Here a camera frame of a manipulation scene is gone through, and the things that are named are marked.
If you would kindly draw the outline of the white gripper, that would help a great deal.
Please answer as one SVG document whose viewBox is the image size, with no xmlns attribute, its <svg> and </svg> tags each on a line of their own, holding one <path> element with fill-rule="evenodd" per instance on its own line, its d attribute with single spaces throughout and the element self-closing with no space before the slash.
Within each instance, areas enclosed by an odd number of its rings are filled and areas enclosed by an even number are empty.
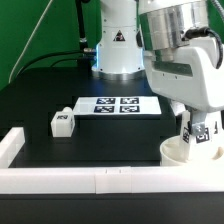
<svg viewBox="0 0 224 224">
<path fill-rule="evenodd" d="M 205 133 L 206 112 L 224 110 L 224 65 L 215 69 L 204 49 L 191 46 L 174 51 L 172 65 L 183 64 L 190 66 L 190 75 L 156 68 L 152 53 L 145 52 L 145 70 L 151 90 L 197 109 L 190 112 L 190 131 L 193 136 L 200 136 Z"/>
</svg>

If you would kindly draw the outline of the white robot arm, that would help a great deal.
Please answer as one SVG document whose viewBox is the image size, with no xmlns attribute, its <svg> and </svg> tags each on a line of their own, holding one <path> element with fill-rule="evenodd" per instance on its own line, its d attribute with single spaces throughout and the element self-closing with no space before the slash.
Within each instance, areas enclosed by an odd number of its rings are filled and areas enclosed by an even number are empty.
<svg viewBox="0 0 224 224">
<path fill-rule="evenodd" d="M 209 27 L 207 2 L 217 0 L 100 0 L 101 40 L 93 74 L 110 80 L 147 75 L 151 90 L 190 109 L 190 133 L 224 110 L 224 43 Z"/>
</svg>

